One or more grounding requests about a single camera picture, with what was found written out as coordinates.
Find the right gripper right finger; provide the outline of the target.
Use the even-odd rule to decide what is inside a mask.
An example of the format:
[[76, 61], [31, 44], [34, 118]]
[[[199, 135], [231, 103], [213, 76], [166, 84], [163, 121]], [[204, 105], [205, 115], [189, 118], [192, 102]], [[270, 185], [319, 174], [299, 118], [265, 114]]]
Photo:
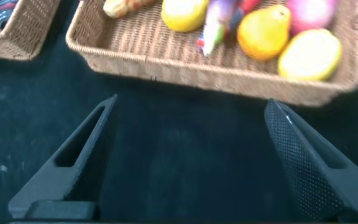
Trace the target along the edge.
[[269, 100], [264, 118], [305, 219], [358, 222], [358, 167], [287, 105]]

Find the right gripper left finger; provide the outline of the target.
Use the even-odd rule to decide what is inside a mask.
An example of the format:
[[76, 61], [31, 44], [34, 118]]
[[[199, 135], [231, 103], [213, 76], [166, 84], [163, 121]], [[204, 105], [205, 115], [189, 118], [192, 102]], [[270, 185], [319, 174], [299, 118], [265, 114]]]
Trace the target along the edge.
[[94, 218], [117, 127], [117, 96], [100, 104], [13, 196], [14, 218]]

